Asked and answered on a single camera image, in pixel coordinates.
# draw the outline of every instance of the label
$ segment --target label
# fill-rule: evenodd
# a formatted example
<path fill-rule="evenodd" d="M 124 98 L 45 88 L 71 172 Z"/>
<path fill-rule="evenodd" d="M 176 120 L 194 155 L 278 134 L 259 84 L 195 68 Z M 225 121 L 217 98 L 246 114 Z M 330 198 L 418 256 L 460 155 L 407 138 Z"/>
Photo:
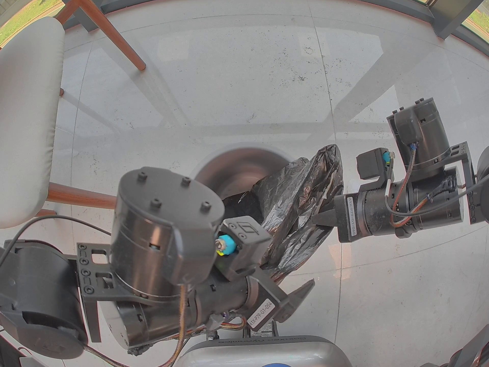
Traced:
<path fill-rule="evenodd" d="M 353 197 L 346 198 L 346 208 L 348 210 L 348 218 L 350 219 L 350 232 L 351 236 L 357 235 L 357 222 L 355 219 L 355 208 L 353 204 Z"/>
<path fill-rule="evenodd" d="M 260 305 L 258 309 L 251 315 L 248 320 L 248 324 L 254 330 L 261 321 L 263 321 L 268 314 L 271 313 L 275 305 L 271 302 L 270 299 L 265 299 L 265 301 Z"/>

